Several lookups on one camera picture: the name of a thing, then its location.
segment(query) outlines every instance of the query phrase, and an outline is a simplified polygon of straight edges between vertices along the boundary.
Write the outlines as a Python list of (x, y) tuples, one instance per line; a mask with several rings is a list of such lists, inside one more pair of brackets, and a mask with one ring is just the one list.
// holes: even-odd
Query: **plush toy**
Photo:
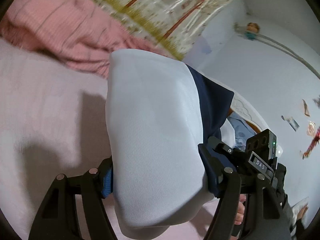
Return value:
[(260, 27), (257, 23), (248, 23), (246, 30), (247, 32), (245, 33), (245, 35), (249, 40), (253, 41), (256, 38), (255, 33), (258, 33), (260, 31)]

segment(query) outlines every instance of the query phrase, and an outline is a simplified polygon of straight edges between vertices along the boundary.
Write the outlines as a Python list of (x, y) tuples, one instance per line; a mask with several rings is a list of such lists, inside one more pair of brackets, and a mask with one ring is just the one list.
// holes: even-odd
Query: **pink blanket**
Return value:
[(142, 49), (164, 55), (130, 35), (91, 0), (15, 0), (0, 22), (2, 36), (27, 50), (49, 50), (68, 67), (108, 77), (109, 55)]

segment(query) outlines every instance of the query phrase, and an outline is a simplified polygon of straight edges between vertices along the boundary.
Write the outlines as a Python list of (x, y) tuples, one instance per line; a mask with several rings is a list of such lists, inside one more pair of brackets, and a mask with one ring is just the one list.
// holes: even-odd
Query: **pillow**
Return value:
[(229, 115), (227, 119), (235, 130), (235, 148), (239, 149), (240, 151), (245, 151), (245, 144), (247, 142), (247, 139), (256, 135), (257, 133), (246, 123), (246, 121), (241, 116), (239, 116), (235, 112)]

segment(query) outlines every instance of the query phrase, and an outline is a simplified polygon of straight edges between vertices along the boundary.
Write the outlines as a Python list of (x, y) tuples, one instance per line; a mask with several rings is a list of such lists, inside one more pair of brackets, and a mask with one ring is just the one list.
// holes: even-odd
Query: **bed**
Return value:
[[(2, 39), (0, 48), (0, 209), (25, 240), (57, 174), (83, 174), (111, 155), (105, 122), (108, 81)], [(230, 112), (238, 113), (256, 132), (267, 129), (259, 113), (234, 92)], [(202, 239), (217, 204), (206, 203), (192, 220), (171, 226), (157, 239)], [(119, 229), (112, 196), (104, 206), (118, 239), (129, 239)], [(89, 239), (80, 197), (77, 208), (82, 236)]]

